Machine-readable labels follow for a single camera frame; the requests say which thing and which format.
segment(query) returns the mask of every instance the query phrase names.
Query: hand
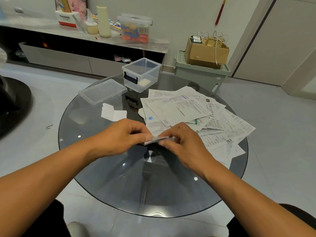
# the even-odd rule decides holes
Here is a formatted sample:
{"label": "hand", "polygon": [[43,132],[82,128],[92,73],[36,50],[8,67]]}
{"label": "hand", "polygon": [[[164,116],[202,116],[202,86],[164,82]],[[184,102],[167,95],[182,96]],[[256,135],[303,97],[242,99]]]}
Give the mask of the hand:
{"label": "hand", "polygon": [[185,123],[179,123],[162,132],[159,136],[176,137],[175,141],[161,140],[159,145],[175,153],[182,164],[205,179],[210,164],[216,162],[204,146],[199,135]]}
{"label": "hand", "polygon": [[122,154],[133,145],[152,139],[153,135],[143,123],[122,119],[85,140],[92,146],[92,150],[89,152],[92,158],[98,159],[104,156]]}

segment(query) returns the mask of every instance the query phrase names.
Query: pink picture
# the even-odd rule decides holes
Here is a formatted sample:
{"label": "pink picture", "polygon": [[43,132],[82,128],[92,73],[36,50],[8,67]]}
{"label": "pink picture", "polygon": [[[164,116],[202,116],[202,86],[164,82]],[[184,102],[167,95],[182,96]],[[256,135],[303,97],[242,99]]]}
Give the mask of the pink picture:
{"label": "pink picture", "polygon": [[[87,0],[68,0],[70,9],[79,12],[81,19],[85,20],[87,15]],[[61,10],[58,0],[55,0],[56,10]]]}

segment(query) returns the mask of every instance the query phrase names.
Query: round glass table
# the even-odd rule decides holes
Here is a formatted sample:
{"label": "round glass table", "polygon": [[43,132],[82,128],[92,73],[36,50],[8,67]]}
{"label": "round glass table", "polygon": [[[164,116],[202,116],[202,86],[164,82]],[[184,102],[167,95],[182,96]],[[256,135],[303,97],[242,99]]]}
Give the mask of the round glass table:
{"label": "round glass table", "polygon": [[[102,79],[114,79],[123,85],[123,74]],[[150,88],[176,91],[190,86],[232,109],[216,94],[187,79],[159,73],[158,82]],[[140,98],[148,97],[148,90],[137,93],[128,90],[122,95],[127,118],[144,123],[138,115]],[[93,107],[79,95],[66,108],[59,125],[59,148],[65,148],[80,139],[90,137],[107,128],[112,122],[101,117],[102,105]],[[239,143],[246,152],[233,158],[230,170],[242,177],[248,160],[248,143]],[[220,197],[201,178],[185,168],[177,157],[157,143],[135,145],[127,152],[104,157],[84,168],[76,181],[96,199],[122,211],[154,217],[180,217],[203,211],[219,201]]]}

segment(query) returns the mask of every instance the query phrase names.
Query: white wall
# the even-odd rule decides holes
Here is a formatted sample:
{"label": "white wall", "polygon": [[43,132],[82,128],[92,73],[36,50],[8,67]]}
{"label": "white wall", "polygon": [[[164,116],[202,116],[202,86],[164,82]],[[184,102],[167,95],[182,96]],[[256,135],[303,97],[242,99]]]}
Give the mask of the white wall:
{"label": "white wall", "polygon": [[[14,6],[54,18],[54,0],[10,0]],[[151,38],[170,41],[165,65],[173,66],[178,50],[184,50],[190,35],[214,30],[229,35],[231,57],[259,0],[227,0],[219,25],[215,21],[223,0],[88,0],[88,7],[96,13],[96,6],[107,6],[109,17],[116,20],[120,13],[152,17]]]}
{"label": "white wall", "polygon": [[302,91],[316,94],[316,76],[303,87]]}

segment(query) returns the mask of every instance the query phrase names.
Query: cabinet drawer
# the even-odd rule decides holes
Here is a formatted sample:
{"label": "cabinet drawer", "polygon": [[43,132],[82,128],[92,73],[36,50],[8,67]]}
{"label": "cabinet drawer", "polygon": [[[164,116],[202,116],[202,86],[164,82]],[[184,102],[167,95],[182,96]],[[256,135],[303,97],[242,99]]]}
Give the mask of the cabinet drawer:
{"label": "cabinet drawer", "polygon": [[126,63],[114,62],[104,59],[89,57],[92,74],[109,77],[123,73],[122,66]]}
{"label": "cabinet drawer", "polygon": [[30,63],[92,74],[87,56],[29,46],[26,43],[19,45]]}

